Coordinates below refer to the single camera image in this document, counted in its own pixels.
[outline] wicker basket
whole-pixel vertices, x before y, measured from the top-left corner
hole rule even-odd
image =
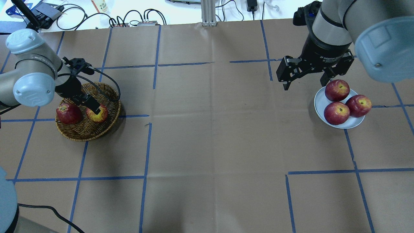
[[[108,97],[111,99],[117,99],[118,94],[116,91],[108,84],[105,83],[95,83],[98,87],[104,92]],[[94,87],[90,83],[86,83],[82,85],[82,91],[84,93],[89,93],[92,95],[99,103],[105,105],[108,108],[108,118],[102,123],[96,123],[91,121],[86,116],[86,107],[79,106],[83,119],[77,124],[62,124],[58,116],[56,115],[55,121],[56,126],[59,132],[66,137],[67,139],[73,141],[89,141],[92,139],[96,139],[111,129],[111,127],[115,124],[116,120],[119,117],[119,113],[121,112],[121,101],[118,100],[117,102],[109,101],[105,96],[98,92],[96,87]],[[62,99],[60,104],[62,103],[73,103],[70,99]]]

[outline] white plate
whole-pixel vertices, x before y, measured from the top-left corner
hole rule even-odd
[[[357,93],[355,91],[353,91],[352,89],[349,91],[349,95],[342,100],[342,103],[346,103],[347,100],[349,98],[351,98],[352,96],[357,95]],[[322,87],[315,95],[315,99],[313,101],[314,105],[315,105],[315,110],[316,110],[316,114],[318,115],[318,117],[325,122],[326,124],[334,127],[334,128],[338,128],[338,129],[350,129],[350,128],[354,128],[356,126],[358,126],[359,124],[361,124],[361,122],[363,121],[363,119],[365,118],[365,116],[362,117],[352,117],[350,116],[348,118],[348,120],[342,124],[339,125],[332,125],[329,124],[326,119],[325,116],[323,115],[323,111],[325,110],[326,106],[328,106],[328,104],[332,103],[332,101],[328,100],[328,98],[325,96],[325,87]]]

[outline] red apple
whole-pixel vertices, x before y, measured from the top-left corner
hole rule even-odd
[[[90,110],[89,108],[86,108],[86,115],[91,121],[101,123],[106,120],[106,118],[108,117],[108,109],[103,104],[100,104],[99,109],[101,111],[98,114],[95,114],[92,110]]]
[[[365,116],[372,108],[372,103],[365,95],[354,95],[346,103],[352,117]]]
[[[75,104],[71,103],[62,103],[56,109],[56,115],[58,119],[63,124],[76,124],[82,120],[82,112],[80,108]]]
[[[349,118],[349,108],[341,102],[333,102],[326,106],[323,111],[326,121],[332,125],[339,125],[347,121]]]
[[[341,101],[349,95],[349,90],[350,88],[347,82],[336,79],[326,85],[325,96],[330,101]]]

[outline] black pole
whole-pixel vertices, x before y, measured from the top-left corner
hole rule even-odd
[[[39,28],[39,21],[33,12],[23,3],[22,0],[12,0],[12,3],[23,13],[35,28]]]

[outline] light blue joint cap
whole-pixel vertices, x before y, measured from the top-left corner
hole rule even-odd
[[[369,27],[356,40],[355,52],[376,81],[394,83],[414,78],[414,16]]]
[[[20,29],[9,35],[6,47],[12,54],[20,54],[35,49],[45,43],[45,40],[32,29]]]
[[[45,73],[26,74],[14,84],[13,94],[22,105],[44,106],[53,100],[55,81]]]
[[[13,182],[6,181],[6,172],[0,167],[0,232],[6,232],[17,210],[17,194]]]

